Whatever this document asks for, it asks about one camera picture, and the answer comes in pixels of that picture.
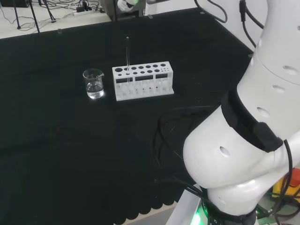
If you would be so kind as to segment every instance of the yellow object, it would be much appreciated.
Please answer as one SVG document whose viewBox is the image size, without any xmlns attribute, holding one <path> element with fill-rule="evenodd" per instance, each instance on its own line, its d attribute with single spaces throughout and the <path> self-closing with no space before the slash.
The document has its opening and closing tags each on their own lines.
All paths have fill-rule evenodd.
<svg viewBox="0 0 300 225">
<path fill-rule="evenodd" d="M 274 193 L 278 193 L 280 194 L 280 190 L 281 190 L 281 186 L 282 186 L 282 182 L 283 182 L 283 178 L 281 178 L 274 186 L 273 186 L 273 192 Z M 300 188 L 300 185 L 297 186 L 297 187 L 291 187 L 289 186 L 289 188 L 287 189 L 286 191 L 286 195 L 294 195 Z"/>
</svg>

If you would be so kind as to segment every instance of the black strap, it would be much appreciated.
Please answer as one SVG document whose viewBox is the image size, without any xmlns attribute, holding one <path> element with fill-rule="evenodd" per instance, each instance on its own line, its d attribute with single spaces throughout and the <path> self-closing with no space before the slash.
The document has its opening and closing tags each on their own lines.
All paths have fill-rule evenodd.
<svg viewBox="0 0 300 225">
<path fill-rule="evenodd" d="M 237 90 L 230 91 L 221 101 L 222 113 L 230 127 L 250 144 L 271 152 L 283 145 L 266 123 L 258 122 L 245 108 Z"/>
</svg>

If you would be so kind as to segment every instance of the red object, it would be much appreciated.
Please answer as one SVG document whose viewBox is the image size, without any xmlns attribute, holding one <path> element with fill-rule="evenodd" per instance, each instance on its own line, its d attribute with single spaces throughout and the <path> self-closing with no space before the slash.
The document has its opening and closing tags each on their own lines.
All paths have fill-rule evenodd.
<svg viewBox="0 0 300 225">
<path fill-rule="evenodd" d="M 294 168 L 292 170 L 292 180 L 290 185 L 293 187 L 297 187 L 300 185 L 300 169 Z"/>
</svg>

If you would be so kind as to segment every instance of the floor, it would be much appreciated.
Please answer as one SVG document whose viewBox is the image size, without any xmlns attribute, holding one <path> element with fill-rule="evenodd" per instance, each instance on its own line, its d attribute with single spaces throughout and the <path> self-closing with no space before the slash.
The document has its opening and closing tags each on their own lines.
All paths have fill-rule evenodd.
<svg viewBox="0 0 300 225">
<path fill-rule="evenodd" d="M 95 12 L 87 15 L 73 16 L 72 12 L 76 6 L 68 8 L 56 8 L 52 7 L 51 13 L 57 22 L 51 23 L 47 9 L 39 6 L 38 3 L 32 3 L 34 12 L 38 21 L 40 32 L 65 29 L 70 27 L 78 27 L 95 23 L 105 23 L 111 21 L 106 13 Z M 12 23 L 15 20 L 15 11 L 13 7 L 2 7 L 5 17 Z M 33 16 L 30 7 L 28 8 L 17 8 L 19 23 L 21 30 L 17 29 L 17 21 L 12 24 L 3 17 L 3 13 L 0 10 L 0 39 L 9 38 L 14 36 L 20 36 L 25 34 L 37 33 L 35 28 Z"/>
</svg>

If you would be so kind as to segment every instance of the power strip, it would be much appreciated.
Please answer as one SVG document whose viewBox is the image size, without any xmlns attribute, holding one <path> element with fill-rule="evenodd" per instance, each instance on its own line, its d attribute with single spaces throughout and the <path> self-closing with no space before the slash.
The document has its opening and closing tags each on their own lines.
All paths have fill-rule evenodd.
<svg viewBox="0 0 300 225">
<path fill-rule="evenodd" d="M 91 13 L 94 13 L 94 12 L 95 12 L 94 9 L 89 10 L 89 11 L 80 12 L 80 13 L 75 11 L 74 16 L 86 15 L 86 14 L 91 14 Z"/>
</svg>

